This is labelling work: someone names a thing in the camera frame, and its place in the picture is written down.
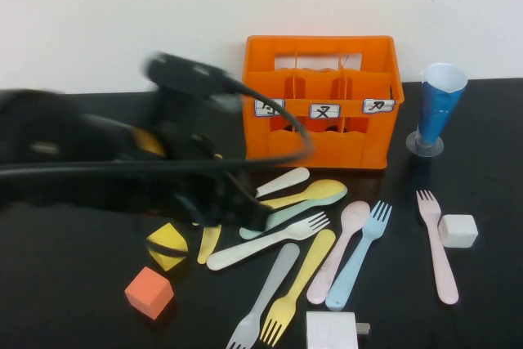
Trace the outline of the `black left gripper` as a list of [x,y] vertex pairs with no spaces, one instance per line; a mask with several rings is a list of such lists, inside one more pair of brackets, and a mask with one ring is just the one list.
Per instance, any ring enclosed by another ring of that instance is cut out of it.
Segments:
[[214,143],[187,121],[162,121],[162,142],[178,168],[172,173],[174,199],[192,221],[266,228],[271,208],[258,202],[243,159],[223,159]]

